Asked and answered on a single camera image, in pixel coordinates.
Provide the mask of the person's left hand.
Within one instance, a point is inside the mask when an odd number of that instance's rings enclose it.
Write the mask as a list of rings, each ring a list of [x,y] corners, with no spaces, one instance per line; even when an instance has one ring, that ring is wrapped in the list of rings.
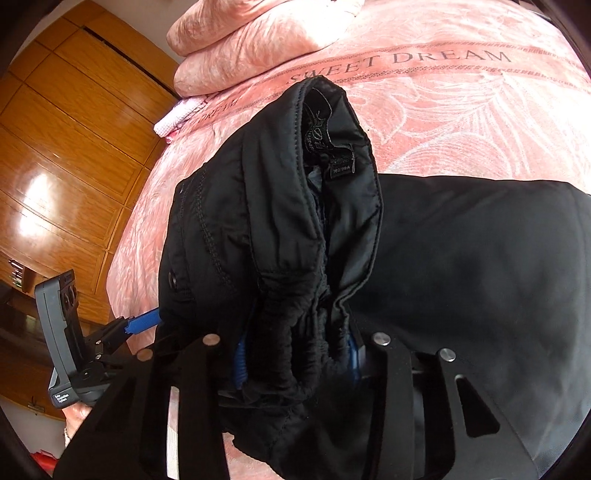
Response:
[[[90,414],[92,408],[82,402],[74,403],[62,410],[65,417],[64,444],[68,446],[73,436]]]

